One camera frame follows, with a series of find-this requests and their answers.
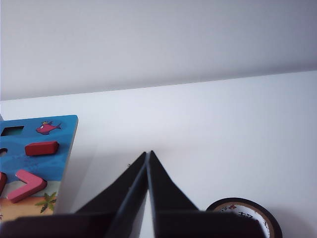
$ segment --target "white wall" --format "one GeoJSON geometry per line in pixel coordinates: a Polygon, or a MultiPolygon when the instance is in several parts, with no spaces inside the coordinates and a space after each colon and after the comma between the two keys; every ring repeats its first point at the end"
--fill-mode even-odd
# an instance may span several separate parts
{"type": "Polygon", "coordinates": [[[1,99],[317,70],[316,0],[1,0],[1,99]]]}
{"type": "MultiPolygon", "coordinates": [[[[315,238],[317,71],[1,102],[4,119],[77,114],[59,212],[107,187],[154,150],[202,210],[243,197],[286,238],[315,238]]],[[[146,205],[142,238],[153,237],[146,205]]]]}

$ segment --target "blue puzzle board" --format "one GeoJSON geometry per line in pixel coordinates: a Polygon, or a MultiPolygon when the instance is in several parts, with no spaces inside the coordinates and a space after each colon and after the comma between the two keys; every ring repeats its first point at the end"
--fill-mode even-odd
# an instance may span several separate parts
{"type": "Polygon", "coordinates": [[[76,115],[0,121],[0,148],[7,149],[7,153],[0,157],[0,171],[7,176],[7,182],[0,196],[1,221],[12,220],[20,215],[53,213],[51,211],[53,209],[49,208],[52,208],[54,203],[46,207],[44,211],[42,211],[42,204],[36,204],[48,199],[49,196],[51,196],[52,201],[57,198],[77,123],[78,117],[76,115]],[[17,130],[8,132],[10,128],[17,128],[17,130]],[[26,145],[45,141],[59,143],[59,148],[55,154],[26,155],[26,145]],[[20,169],[43,178],[48,182],[48,185],[31,197],[11,204],[6,198],[7,194],[24,184],[15,176],[15,173],[20,169]]]}

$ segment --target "roll of tape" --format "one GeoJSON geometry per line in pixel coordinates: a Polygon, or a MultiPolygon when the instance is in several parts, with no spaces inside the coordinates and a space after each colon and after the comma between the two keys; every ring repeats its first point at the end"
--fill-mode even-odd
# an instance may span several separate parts
{"type": "Polygon", "coordinates": [[[259,204],[247,199],[230,197],[214,202],[207,211],[230,212],[259,222],[266,238],[282,238],[282,230],[272,214],[259,204]]]}

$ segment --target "palm tree illustration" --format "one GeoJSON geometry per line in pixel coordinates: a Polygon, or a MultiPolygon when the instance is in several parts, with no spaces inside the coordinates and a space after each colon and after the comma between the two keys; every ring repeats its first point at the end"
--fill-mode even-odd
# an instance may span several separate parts
{"type": "Polygon", "coordinates": [[[54,205],[56,203],[56,192],[52,193],[52,195],[48,195],[47,193],[44,193],[44,201],[38,202],[35,204],[35,206],[42,206],[41,213],[43,213],[47,208],[54,211],[54,205]]]}

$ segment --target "square hole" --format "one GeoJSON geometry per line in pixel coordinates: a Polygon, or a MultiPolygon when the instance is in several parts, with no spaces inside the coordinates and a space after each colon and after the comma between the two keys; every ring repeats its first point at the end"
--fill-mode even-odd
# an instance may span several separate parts
{"type": "Polygon", "coordinates": [[[22,133],[23,127],[24,127],[23,125],[22,126],[6,127],[5,129],[3,129],[1,136],[19,135],[22,133]]]}

